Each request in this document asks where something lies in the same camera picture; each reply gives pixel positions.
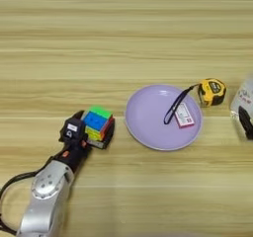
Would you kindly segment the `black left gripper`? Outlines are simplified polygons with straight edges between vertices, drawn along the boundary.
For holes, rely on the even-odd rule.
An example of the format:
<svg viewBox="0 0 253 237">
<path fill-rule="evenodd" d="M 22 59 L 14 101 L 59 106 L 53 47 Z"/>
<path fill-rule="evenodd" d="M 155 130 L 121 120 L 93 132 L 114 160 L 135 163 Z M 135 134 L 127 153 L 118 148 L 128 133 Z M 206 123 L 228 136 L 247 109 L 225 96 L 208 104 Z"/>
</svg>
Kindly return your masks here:
<svg viewBox="0 0 253 237">
<path fill-rule="evenodd" d="M 75 113 L 72 119 L 82 119 L 84 111 Z M 88 128 L 88 143 L 100 149 L 106 149 L 110 144 L 115 131 L 115 120 L 111 118 L 106 127 L 98 131 Z M 84 140 L 65 144 L 57 155 L 57 160 L 67 165 L 72 172 L 76 172 L 81 163 L 85 161 L 91 151 L 91 146 Z"/>
</svg>

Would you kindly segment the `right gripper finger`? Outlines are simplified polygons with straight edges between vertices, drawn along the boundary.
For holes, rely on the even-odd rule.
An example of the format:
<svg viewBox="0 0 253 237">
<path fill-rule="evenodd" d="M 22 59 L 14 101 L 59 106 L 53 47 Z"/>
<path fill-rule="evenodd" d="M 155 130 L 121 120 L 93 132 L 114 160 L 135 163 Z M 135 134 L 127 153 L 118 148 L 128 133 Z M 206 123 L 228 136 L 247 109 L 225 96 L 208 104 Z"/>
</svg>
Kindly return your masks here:
<svg viewBox="0 0 253 237">
<path fill-rule="evenodd" d="M 250 116 L 248 115 L 247 111 L 242 107 L 239 107 L 238 113 L 239 121 L 245 130 L 246 137 L 248 139 L 253 139 L 253 123 L 251 122 Z"/>
</svg>

